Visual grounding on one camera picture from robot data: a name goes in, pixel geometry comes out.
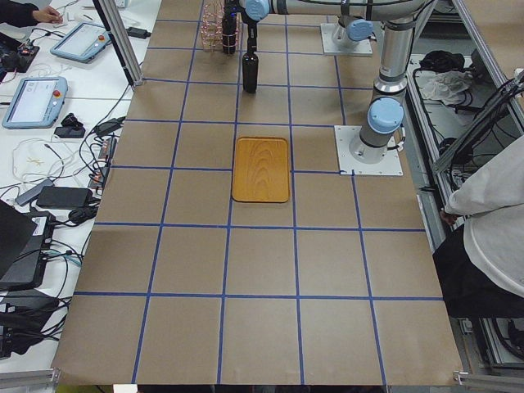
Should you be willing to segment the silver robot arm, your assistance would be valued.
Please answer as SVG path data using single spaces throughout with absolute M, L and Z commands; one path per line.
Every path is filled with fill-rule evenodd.
M 371 21 L 341 16 L 338 19 L 337 29 L 333 33 L 333 40 L 343 47 L 352 47 L 368 39 L 372 32 L 373 23 Z
M 346 28 L 351 42 L 368 36 L 359 22 L 371 28 L 374 21 L 383 23 L 384 39 L 381 64 L 373 83 L 367 123 L 350 142 L 350 153 L 358 161 L 375 164 L 386 154 L 392 134 L 404 118 L 404 91 L 407 87 L 407 65 L 415 40 L 418 18 L 430 6 L 429 1 L 233 1 L 249 26 L 248 48 L 254 50 L 256 24 L 269 14 L 336 15 Z

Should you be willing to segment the person hand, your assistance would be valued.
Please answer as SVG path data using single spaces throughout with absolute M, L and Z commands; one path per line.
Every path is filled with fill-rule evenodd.
M 55 8 L 47 6 L 36 11 L 32 11 L 32 17 L 38 23 L 48 23 L 60 25 L 63 22 L 63 17 Z

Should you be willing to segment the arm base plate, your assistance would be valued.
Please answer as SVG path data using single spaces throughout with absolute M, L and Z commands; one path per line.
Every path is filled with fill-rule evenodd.
M 338 23 L 320 25 L 323 54 L 327 56 L 371 56 L 373 54 L 370 40 L 351 40 L 346 28 Z
M 360 138 L 360 126 L 335 125 L 339 174 L 357 176 L 402 176 L 395 138 L 385 147 L 369 147 Z

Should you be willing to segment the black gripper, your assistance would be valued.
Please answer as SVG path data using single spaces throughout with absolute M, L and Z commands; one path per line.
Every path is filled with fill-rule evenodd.
M 246 54 L 248 56 L 255 55 L 257 51 L 257 24 L 255 20 L 249 20 L 246 22 L 247 26 L 247 42 L 246 42 Z

